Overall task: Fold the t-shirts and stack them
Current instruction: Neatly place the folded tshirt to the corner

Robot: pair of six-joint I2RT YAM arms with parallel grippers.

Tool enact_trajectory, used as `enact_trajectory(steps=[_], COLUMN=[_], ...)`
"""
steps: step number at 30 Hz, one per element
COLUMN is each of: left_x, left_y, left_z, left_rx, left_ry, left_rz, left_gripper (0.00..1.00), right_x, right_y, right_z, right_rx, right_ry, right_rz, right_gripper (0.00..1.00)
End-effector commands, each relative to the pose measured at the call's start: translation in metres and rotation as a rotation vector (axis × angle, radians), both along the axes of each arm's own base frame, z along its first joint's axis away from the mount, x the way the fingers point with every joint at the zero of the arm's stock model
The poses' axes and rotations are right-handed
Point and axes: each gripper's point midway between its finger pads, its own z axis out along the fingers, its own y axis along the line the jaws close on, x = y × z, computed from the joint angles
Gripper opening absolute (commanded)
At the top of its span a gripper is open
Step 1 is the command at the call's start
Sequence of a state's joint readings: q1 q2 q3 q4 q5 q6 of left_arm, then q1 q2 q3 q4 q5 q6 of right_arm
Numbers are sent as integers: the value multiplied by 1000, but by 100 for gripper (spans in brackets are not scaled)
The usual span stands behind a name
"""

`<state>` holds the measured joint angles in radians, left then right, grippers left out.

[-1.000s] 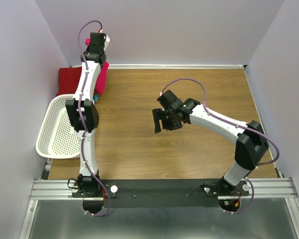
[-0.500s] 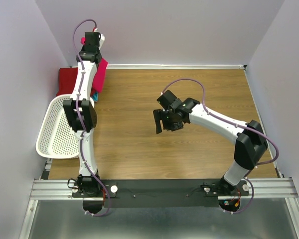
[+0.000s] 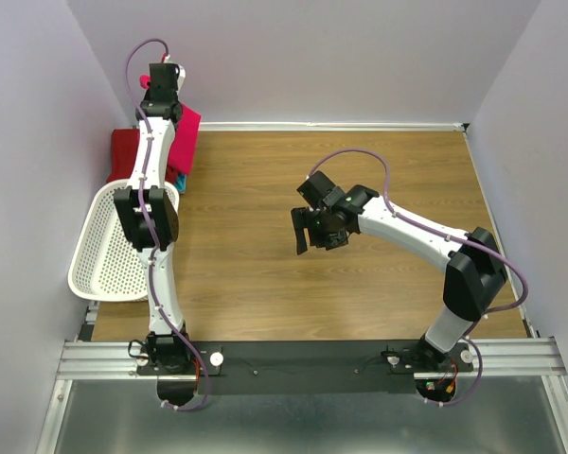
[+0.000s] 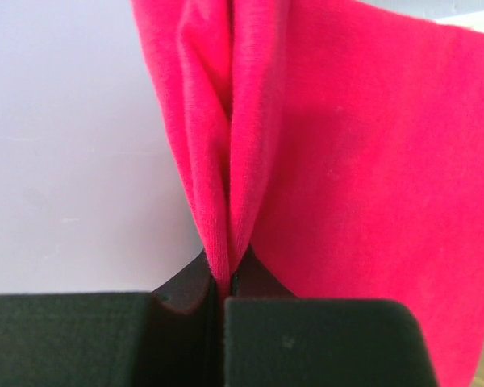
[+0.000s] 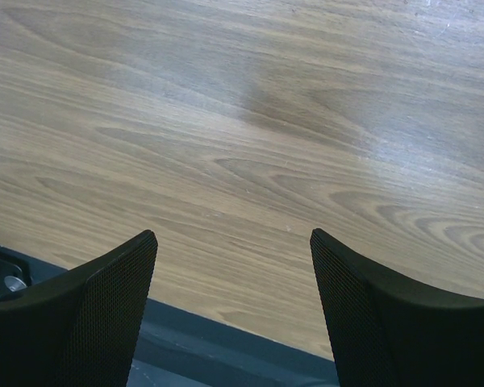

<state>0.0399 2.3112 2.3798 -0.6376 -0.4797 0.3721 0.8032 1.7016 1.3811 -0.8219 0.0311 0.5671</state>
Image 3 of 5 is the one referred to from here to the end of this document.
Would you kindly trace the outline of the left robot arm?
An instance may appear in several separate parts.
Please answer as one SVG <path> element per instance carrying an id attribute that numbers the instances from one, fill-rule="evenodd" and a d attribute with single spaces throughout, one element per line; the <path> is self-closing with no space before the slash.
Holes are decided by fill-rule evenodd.
<path id="1" fill-rule="evenodd" d="M 166 188 L 169 151 L 183 116 L 179 91 L 184 79 L 185 71 L 176 63 L 150 65 L 146 92 L 136 107 L 139 139 L 133 172 L 114 194 L 124 235 L 145 274 L 149 334 L 136 360 L 147 374 L 181 375 L 191 367 L 173 271 L 179 219 Z"/>

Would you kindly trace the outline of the pink red t shirt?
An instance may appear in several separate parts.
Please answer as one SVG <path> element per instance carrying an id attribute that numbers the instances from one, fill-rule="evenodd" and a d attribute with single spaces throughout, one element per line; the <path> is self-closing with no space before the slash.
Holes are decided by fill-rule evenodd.
<path id="1" fill-rule="evenodd" d="M 188 175 L 193 167 L 201 116 L 179 99 L 172 64 L 153 64 L 139 78 L 145 94 L 135 107 L 140 133 L 133 173 L 156 184 L 167 169 Z"/>

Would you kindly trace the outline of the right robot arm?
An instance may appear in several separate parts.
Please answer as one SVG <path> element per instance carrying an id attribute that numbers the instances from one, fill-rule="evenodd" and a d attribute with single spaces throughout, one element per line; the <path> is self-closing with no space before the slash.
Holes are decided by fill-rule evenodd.
<path id="1" fill-rule="evenodd" d="M 405 354 L 414 366 L 435 371 L 448 362 L 462 336 L 486 314 L 507 281 L 506 267 L 492 233 L 468 233 L 401 209 L 377 191 L 356 184 L 348 191 L 316 171 L 297 188 L 306 202 L 291 211 L 296 252 L 332 250 L 351 235 L 392 242 L 444 274 L 443 307 Z"/>

